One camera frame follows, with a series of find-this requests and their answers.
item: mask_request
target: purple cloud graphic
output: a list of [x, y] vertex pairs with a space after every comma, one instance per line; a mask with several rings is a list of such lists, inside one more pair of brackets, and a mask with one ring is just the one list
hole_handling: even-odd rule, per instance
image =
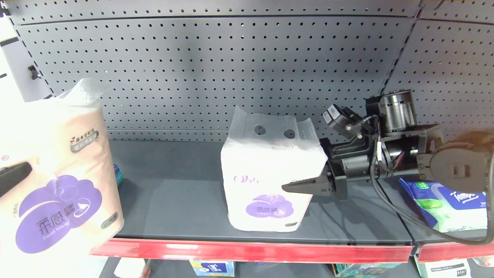
[[29, 193], [19, 206], [19, 217], [32, 210], [17, 228], [17, 247], [33, 254], [47, 250], [70, 229], [84, 224], [100, 208], [103, 198], [90, 180], [59, 176]]
[[293, 205], [279, 194], [259, 195], [246, 207], [246, 212], [258, 218], [285, 218], [293, 214]]

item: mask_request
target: white tissue package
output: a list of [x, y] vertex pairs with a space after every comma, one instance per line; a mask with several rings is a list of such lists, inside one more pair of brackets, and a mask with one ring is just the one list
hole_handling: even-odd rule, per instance
[[282, 185], [317, 177], [327, 161], [310, 119], [247, 114], [235, 109], [221, 150], [232, 226], [243, 231], [292, 232], [312, 195]]
[[0, 169], [23, 169], [0, 179], [0, 277], [71, 276], [124, 225], [105, 89], [82, 79], [59, 97], [0, 107]]

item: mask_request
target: pegboard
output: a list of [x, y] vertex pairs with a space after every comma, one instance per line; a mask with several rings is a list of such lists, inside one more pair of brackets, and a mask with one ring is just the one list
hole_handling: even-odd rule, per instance
[[15, 25], [42, 22], [183, 16], [414, 16], [420, 0], [66, 0], [5, 1]]
[[421, 124], [494, 128], [494, 26], [419, 20], [386, 90], [413, 90]]
[[[334, 131], [317, 131], [319, 138], [331, 138], [334, 143], [347, 141]], [[180, 141], [180, 142], [212, 142], [225, 141], [228, 131], [159, 131], [159, 130], [109, 130], [110, 140], [143, 140], [143, 141]]]
[[55, 94], [83, 77], [113, 88], [103, 96], [109, 130], [227, 130], [239, 105], [311, 117], [325, 131], [320, 115], [332, 103], [365, 113], [364, 98], [382, 89], [412, 21], [136, 18], [16, 30]]
[[494, 23], [494, 1], [448, 0], [434, 10], [438, 1], [425, 1], [424, 19]]

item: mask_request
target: store shelf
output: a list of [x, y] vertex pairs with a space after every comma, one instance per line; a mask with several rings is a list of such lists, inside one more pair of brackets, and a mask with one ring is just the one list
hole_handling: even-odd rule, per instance
[[410, 255], [412, 239], [401, 220], [365, 182], [351, 184], [345, 202], [314, 197], [295, 232], [243, 232], [227, 219], [221, 143], [110, 145], [126, 177], [125, 225], [97, 255], [321, 263], [403, 262]]
[[[113, 271], [119, 258], [109, 258], [100, 278], [114, 278]], [[150, 278], [195, 278], [197, 277], [188, 261], [152, 260]], [[238, 278], [333, 278], [334, 275], [324, 264], [270, 264], [257, 266], [254, 263], [237, 263], [235, 277]], [[419, 278], [414, 263], [410, 260], [401, 264], [379, 278]]]
[[[422, 217], [414, 201], [400, 186], [398, 178], [390, 178], [385, 181], [380, 181], [379, 184], [395, 206], [403, 209], [407, 213], [416, 215], [418, 218]], [[405, 221], [405, 223], [407, 224], [407, 228], [415, 242], [420, 245], [418, 258], [421, 262], [434, 262], [494, 255], [494, 244], [485, 246], [470, 246], [447, 242], [441, 237], [430, 234], [408, 221]], [[484, 237], [486, 231], [460, 231], [451, 232], [449, 234], [463, 238], [475, 239]]]

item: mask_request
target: brand logo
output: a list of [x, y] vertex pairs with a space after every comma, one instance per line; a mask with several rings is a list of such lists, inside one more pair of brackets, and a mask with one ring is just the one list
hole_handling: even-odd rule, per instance
[[429, 185], [427, 183], [424, 183], [424, 182], [417, 182], [415, 183], [417, 185], [417, 187], [419, 189], [429, 189]]
[[479, 196], [477, 194], [471, 193], [458, 193], [456, 191], [451, 192], [450, 196], [455, 197], [458, 202], [462, 202], [463, 204], [475, 199], [478, 199]]
[[91, 129], [81, 136], [72, 137], [72, 140], [70, 140], [70, 150], [73, 153], [79, 152], [94, 141], [98, 142], [98, 136], [99, 131], [94, 131], [94, 129]]

